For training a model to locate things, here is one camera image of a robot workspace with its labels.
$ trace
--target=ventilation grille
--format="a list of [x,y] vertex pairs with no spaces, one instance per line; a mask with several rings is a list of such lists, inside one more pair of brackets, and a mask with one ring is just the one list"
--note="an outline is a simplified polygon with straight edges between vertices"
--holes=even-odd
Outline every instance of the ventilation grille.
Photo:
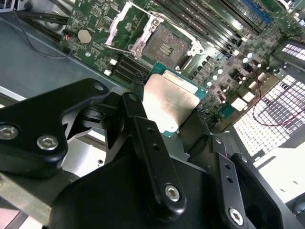
[[0,0],[0,13],[12,11],[15,0]]
[[302,61],[305,61],[305,49],[299,48],[292,44],[287,44],[283,49],[283,52],[290,54]]
[[[261,99],[256,106],[255,116],[260,123],[278,125],[304,109],[305,85],[288,75]],[[302,112],[284,126],[263,126],[253,119],[252,113],[253,108],[234,124],[251,156],[262,150],[268,153],[280,146],[305,123],[305,113]]]

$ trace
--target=ram slot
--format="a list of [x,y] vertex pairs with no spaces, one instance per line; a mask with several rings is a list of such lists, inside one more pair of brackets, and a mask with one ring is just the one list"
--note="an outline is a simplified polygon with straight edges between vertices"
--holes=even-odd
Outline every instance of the ram slot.
[[214,36],[224,46],[227,46],[229,48],[235,46],[235,44],[231,41],[230,38],[225,37],[225,33],[223,33],[222,31],[219,32],[217,27],[210,23],[209,20],[207,20],[205,17],[198,14],[198,11],[192,6],[189,6],[183,1],[178,2],[178,5],[181,6],[181,9],[183,9],[184,12],[188,12],[189,16],[192,17],[198,25],[208,31],[209,34]]
[[132,71],[134,71],[135,74],[143,73],[144,75],[148,75],[148,73],[150,72],[148,69],[145,69],[144,67],[139,65],[138,62],[128,57],[122,56],[118,64],[131,69]]
[[236,34],[231,28],[229,28],[226,24],[219,20],[215,15],[209,12],[205,7],[200,5],[198,2],[184,1],[189,7],[191,7],[194,11],[198,13],[201,17],[204,17],[207,21],[209,21],[215,29],[221,31],[223,35],[225,35],[228,39],[231,39],[233,44],[239,44],[241,40],[241,36]]
[[253,31],[256,35],[259,35],[262,30],[260,30],[254,23],[247,19],[232,3],[228,0],[216,0],[221,4],[224,9],[226,9],[232,16],[235,16],[245,27]]
[[179,12],[180,10],[178,10],[175,5],[173,4],[168,5],[168,1],[166,0],[156,0],[156,2],[159,5],[161,5],[165,10],[167,10],[169,13],[171,13],[173,16],[175,16],[182,24],[184,24],[188,31],[196,34],[198,37],[205,39],[207,42],[210,42],[222,53],[230,52],[227,47],[222,47],[222,45],[219,45],[217,41],[211,39],[210,36],[206,35],[205,31],[203,31],[202,29],[200,30],[200,28],[197,28],[198,25],[195,26],[190,18],[186,17],[185,15],[183,16],[177,15],[177,12]]
[[134,79],[134,74],[123,66],[115,66],[112,70],[113,74],[124,79],[126,82],[131,83]]
[[205,24],[206,22],[202,19],[199,19],[196,17],[196,13],[192,12],[189,7],[183,5],[182,2],[176,2],[176,0],[169,0],[172,2],[172,4],[176,4],[178,9],[182,14],[184,14],[184,17],[188,16],[190,22],[192,22],[194,25],[196,24],[197,27],[201,30],[201,32],[207,32],[209,35],[213,36],[223,47],[228,47],[230,44],[228,44],[224,39],[222,39],[218,34],[216,34],[211,28],[207,27]]

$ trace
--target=red wire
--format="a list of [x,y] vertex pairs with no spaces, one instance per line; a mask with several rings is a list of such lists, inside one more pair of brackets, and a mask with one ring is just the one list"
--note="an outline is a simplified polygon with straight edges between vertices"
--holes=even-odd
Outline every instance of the red wire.
[[69,35],[65,35],[65,40],[69,41],[70,40],[70,36]]
[[260,85],[260,81],[258,80],[258,76],[256,75],[256,82],[257,82],[257,86],[258,86],[258,90],[259,90],[259,100],[257,100],[254,104],[254,107],[253,107],[253,112],[252,112],[252,116],[253,116],[253,119],[258,122],[260,125],[263,125],[263,126],[285,126],[287,124],[289,124],[291,121],[293,121],[294,119],[296,119],[302,112],[305,111],[305,109],[303,109],[302,111],[296,113],[295,115],[293,115],[290,119],[286,120],[286,121],[283,121],[281,122],[280,124],[266,124],[266,123],[261,123],[260,121],[257,120],[257,118],[255,117],[254,115],[254,112],[255,112],[255,108],[257,106],[257,104],[261,101],[262,99],[262,91],[261,91],[261,85]]

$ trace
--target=blue connector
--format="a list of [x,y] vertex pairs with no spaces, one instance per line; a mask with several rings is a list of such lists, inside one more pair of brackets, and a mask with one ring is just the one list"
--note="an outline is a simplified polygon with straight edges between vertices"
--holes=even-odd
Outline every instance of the blue connector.
[[270,24],[272,19],[262,12],[251,0],[242,0],[250,9],[254,11],[264,22]]

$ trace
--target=motherboard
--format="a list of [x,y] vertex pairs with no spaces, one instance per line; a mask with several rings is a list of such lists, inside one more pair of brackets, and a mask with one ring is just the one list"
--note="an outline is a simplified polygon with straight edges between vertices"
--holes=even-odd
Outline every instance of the motherboard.
[[76,0],[64,32],[75,58],[123,87],[161,63],[206,89],[213,127],[248,108],[275,48],[303,41],[304,20],[302,0]]

